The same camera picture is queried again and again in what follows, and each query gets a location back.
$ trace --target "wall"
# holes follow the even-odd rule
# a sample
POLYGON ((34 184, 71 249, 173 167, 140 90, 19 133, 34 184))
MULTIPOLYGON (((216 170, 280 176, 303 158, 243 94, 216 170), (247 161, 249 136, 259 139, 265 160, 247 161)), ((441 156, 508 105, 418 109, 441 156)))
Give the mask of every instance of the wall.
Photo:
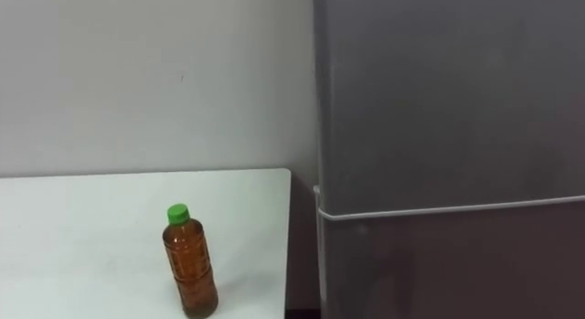
MULTIPOLYGON (((0 0, 0 176, 287 166, 313 185, 312 17, 312 0, 0 0)), ((305 191, 300 308, 317 305, 305 191)))

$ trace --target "tabletop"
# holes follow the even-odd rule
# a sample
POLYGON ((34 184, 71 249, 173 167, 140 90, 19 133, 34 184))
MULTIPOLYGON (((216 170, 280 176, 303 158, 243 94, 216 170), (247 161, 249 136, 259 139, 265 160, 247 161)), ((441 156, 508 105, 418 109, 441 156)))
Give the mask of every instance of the tabletop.
POLYGON ((0 317, 184 318, 162 232, 185 203, 211 318, 283 318, 290 187, 286 169, 0 179, 0 317))

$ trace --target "brown liquid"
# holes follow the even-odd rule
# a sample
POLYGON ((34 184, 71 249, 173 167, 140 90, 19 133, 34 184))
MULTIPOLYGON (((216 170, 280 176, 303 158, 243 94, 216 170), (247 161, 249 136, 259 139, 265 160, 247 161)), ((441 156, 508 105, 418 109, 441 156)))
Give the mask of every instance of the brown liquid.
POLYGON ((185 314, 194 319, 207 318, 218 307, 218 290, 203 226, 192 218, 182 225, 169 225, 163 241, 185 314))

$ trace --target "plastic bottle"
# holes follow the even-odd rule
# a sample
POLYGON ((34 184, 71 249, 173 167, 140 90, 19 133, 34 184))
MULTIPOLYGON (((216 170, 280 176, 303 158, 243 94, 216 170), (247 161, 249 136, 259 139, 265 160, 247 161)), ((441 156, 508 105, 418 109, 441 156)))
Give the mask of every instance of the plastic bottle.
POLYGON ((169 226, 163 232, 163 241, 183 310, 189 318, 207 318, 218 307, 218 290, 203 226, 189 216, 183 204, 171 206, 167 216, 169 226))

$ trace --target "refrigerator door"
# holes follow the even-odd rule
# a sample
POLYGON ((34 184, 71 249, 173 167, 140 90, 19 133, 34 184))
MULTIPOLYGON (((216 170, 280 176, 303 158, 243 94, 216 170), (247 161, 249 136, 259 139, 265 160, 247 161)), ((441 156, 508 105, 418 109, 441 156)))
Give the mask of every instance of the refrigerator door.
POLYGON ((323 318, 585 318, 583 207, 321 218, 323 318))
POLYGON ((314 0, 322 210, 585 194, 585 0, 314 0))

